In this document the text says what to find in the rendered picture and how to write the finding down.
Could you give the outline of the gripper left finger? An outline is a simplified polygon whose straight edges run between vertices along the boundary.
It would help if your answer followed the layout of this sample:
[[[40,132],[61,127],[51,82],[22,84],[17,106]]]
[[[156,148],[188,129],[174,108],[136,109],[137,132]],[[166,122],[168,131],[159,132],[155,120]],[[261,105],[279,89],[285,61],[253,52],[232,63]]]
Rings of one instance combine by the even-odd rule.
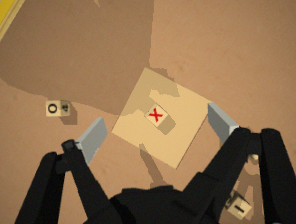
[[[71,171],[89,224],[123,224],[88,165],[108,135],[98,117],[75,141],[42,157],[14,224],[58,224],[65,172]]]

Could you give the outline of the cream block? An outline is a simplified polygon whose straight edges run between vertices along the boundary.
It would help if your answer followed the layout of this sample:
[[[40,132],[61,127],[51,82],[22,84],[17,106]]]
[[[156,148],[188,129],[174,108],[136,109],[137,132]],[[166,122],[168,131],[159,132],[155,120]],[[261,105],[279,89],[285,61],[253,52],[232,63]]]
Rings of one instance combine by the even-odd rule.
[[[69,116],[69,115],[70,115],[69,101],[64,101],[64,100],[46,101],[47,117],[58,117],[58,116]]]
[[[158,127],[167,116],[168,113],[157,103],[154,103],[144,115],[155,127]]]
[[[258,155],[250,155],[249,154],[249,157],[253,158],[254,160],[257,160],[258,159]]]
[[[252,208],[246,199],[234,190],[232,190],[224,207],[239,220],[242,220],[242,218]]]

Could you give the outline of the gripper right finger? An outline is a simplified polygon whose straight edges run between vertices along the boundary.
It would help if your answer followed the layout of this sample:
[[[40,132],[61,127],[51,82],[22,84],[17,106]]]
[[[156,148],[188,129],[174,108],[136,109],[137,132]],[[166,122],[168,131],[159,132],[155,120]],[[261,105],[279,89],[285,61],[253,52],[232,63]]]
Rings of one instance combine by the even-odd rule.
[[[219,222],[249,154],[258,155],[265,224],[296,224],[296,175],[280,132],[263,128],[252,133],[214,102],[207,104],[208,123],[223,145],[155,224],[198,224],[205,211]]]

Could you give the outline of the tan square mat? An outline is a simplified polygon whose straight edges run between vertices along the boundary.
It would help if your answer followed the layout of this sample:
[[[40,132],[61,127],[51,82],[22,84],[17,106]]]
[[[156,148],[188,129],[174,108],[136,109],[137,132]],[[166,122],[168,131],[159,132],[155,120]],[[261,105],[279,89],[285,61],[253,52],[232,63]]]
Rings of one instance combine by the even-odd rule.
[[[145,67],[112,133],[176,168],[211,102]],[[168,113],[158,127],[144,117],[154,103]]]

